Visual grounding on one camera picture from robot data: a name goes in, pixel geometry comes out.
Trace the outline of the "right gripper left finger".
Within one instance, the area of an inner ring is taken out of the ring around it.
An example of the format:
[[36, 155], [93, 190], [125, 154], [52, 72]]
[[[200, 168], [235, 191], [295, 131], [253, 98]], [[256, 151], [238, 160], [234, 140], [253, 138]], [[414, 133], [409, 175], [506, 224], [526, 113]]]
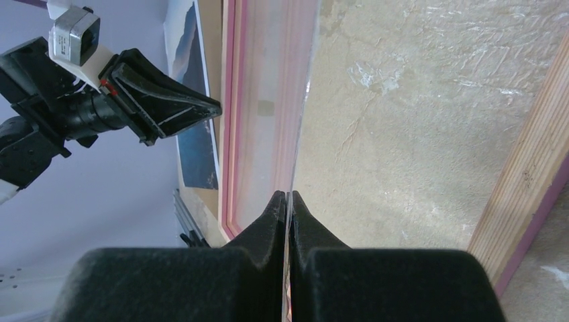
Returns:
[[287, 196], [220, 248], [100, 248], [72, 268], [53, 321], [280, 321]]

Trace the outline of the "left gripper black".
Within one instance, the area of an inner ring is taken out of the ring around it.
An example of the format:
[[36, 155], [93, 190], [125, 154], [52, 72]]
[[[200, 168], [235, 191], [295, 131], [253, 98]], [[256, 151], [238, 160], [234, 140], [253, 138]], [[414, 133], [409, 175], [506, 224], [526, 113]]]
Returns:
[[34, 130], [57, 144], [90, 147], [99, 135], [130, 128], [152, 146], [189, 128], [183, 114], [195, 105], [222, 114], [221, 103], [176, 82], [138, 49], [113, 55], [100, 74], [98, 92], [48, 56], [48, 43], [35, 38], [1, 54], [1, 95], [18, 116], [1, 125], [1, 145]]

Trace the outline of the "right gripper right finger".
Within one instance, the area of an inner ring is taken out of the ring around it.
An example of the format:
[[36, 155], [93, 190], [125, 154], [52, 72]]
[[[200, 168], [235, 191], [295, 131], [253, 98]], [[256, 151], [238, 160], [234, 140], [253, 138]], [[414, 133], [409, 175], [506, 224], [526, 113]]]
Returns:
[[292, 194], [293, 321], [504, 321], [486, 272], [449, 249], [350, 248]]

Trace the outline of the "seascape photo print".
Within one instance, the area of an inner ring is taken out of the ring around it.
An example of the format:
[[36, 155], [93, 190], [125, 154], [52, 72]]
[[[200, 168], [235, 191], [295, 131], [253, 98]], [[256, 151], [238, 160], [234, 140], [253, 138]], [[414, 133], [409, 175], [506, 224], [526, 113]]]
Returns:
[[[209, 71], [197, 1], [169, 1], [164, 21], [168, 75], [198, 94], [210, 97]], [[181, 184], [198, 189], [218, 189], [219, 161], [212, 110], [195, 105], [183, 114], [193, 124], [176, 135]]]

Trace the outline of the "pink wooden picture frame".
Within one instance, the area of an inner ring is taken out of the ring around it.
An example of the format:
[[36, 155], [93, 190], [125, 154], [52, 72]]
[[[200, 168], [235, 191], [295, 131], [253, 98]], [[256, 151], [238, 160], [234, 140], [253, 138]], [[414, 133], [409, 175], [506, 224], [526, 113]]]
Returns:
[[567, 1], [225, 1], [219, 223], [299, 191], [347, 244], [458, 248], [493, 282], [567, 144]]

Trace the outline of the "clear acrylic glass sheet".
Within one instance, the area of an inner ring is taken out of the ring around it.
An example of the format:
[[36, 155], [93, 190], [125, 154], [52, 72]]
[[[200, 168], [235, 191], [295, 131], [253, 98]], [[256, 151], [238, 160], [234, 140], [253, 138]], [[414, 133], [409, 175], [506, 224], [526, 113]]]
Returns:
[[219, 224], [230, 238], [293, 187], [318, 11], [318, 1], [223, 4]]

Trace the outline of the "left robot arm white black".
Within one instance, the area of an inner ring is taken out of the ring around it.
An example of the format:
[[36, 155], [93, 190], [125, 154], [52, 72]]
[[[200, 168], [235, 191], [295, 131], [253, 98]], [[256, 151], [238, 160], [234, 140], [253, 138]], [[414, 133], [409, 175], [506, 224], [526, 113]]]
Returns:
[[1, 200], [27, 188], [67, 141], [91, 147], [101, 133], [128, 128], [152, 146], [222, 113], [219, 101], [172, 80], [139, 50], [99, 50], [89, 84], [48, 55], [39, 37], [1, 55], [1, 95], [15, 116], [1, 124]]

